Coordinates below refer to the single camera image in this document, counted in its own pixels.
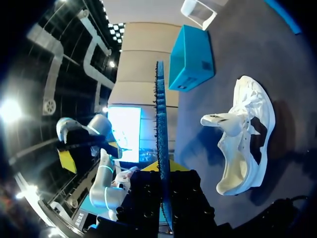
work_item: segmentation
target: white sneaker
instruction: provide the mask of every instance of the white sneaker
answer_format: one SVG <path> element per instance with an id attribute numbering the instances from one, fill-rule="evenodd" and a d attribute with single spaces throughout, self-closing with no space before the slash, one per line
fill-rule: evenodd
<path id="1" fill-rule="evenodd" d="M 234 88 L 228 113 L 205 115 L 205 126 L 224 130 L 218 147 L 225 168 L 217 192 L 236 195 L 262 184 L 267 166 L 267 145 L 275 127 L 275 114 L 265 90 L 254 79 L 242 76 Z"/>

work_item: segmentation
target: display screen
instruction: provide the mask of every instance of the display screen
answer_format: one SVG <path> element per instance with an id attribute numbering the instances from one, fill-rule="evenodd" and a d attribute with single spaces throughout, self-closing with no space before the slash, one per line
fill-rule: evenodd
<path id="1" fill-rule="evenodd" d="M 118 145 L 123 149 L 120 161 L 138 163 L 141 108 L 109 107 L 108 119 Z"/>

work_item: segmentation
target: blue box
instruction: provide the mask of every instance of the blue box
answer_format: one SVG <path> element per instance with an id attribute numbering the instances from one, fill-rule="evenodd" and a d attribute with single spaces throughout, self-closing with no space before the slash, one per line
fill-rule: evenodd
<path id="1" fill-rule="evenodd" d="M 214 76 L 208 32 L 182 26 L 169 62 L 169 89 L 187 92 Z"/>

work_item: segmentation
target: ceiling light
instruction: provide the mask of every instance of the ceiling light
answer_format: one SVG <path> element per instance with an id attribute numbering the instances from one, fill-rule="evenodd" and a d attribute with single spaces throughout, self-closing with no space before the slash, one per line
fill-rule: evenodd
<path id="1" fill-rule="evenodd" d="M 0 108 L 0 115 L 4 122 L 10 123 L 22 117 L 19 104 L 14 100 L 5 101 Z"/>
<path id="2" fill-rule="evenodd" d="M 15 198 L 16 199 L 21 199 L 24 197 L 24 192 L 19 192 L 18 194 L 16 194 Z"/>
<path id="3" fill-rule="evenodd" d="M 19 192 L 16 194 L 15 198 L 16 199 L 21 199 L 25 196 L 34 199 L 34 200 L 39 200 L 39 196 L 37 195 L 38 187 L 36 185 L 28 185 L 24 191 Z"/>
<path id="4" fill-rule="evenodd" d="M 113 61 L 110 61 L 110 62 L 109 62 L 109 66 L 110 66 L 111 68 L 114 68 L 114 67 L 115 67 L 114 62 L 113 62 Z"/>
<path id="5" fill-rule="evenodd" d="M 59 234 L 60 234 L 59 230 L 56 227 L 54 227 L 54 228 L 51 228 L 50 234 L 48 235 L 48 237 L 52 238 L 52 237 L 57 236 Z"/>

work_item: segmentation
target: floor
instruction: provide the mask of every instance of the floor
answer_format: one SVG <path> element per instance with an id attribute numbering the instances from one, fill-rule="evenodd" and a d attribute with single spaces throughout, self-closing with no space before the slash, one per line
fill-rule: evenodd
<path id="1" fill-rule="evenodd" d="M 180 93 L 175 161 L 195 169 L 218 224 L 233 227 L 278 198 L 309 195 L 317 181 L 317 68 L 309 45 L 263 0 L 232 0 L 209 26 L 216 75 Z M 238 196 L 216 192 L 224 168 L 222 132 L 202 127 L 205 114 L 228 112 L 241 75 L 270 96 L 276 127 L 263 184 Z"/>

